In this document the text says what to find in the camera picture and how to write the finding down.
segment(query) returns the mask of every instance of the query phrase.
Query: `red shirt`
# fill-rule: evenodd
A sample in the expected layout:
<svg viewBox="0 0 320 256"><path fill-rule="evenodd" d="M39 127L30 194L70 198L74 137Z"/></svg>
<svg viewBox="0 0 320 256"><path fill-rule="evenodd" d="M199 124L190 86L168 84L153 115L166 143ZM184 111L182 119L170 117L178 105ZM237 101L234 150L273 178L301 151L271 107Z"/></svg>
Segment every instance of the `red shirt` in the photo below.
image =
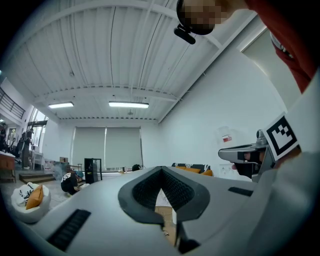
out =
<svg viewBox="0 0 320 256"><path fill-rule="evenodd" d="M256 11L262 22L283 45L286 54L275 47L276 54L288 65L303 93L319 65L320 16L311 2L291 0L245 0L250 10Z"/></svg>

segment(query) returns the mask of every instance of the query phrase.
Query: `wooden platform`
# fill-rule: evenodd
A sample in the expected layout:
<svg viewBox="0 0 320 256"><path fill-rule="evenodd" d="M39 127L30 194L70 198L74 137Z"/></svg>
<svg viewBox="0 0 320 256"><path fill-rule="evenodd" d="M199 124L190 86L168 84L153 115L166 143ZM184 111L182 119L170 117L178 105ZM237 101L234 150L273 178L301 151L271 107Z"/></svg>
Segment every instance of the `wooden platform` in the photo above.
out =
<svg viewBox="0 0 320 256"><path fill-rule="evenodd" d="M20 174L19 180L25 184L28 182L39 184L55 181L56 179L52 174Z"/></svg>

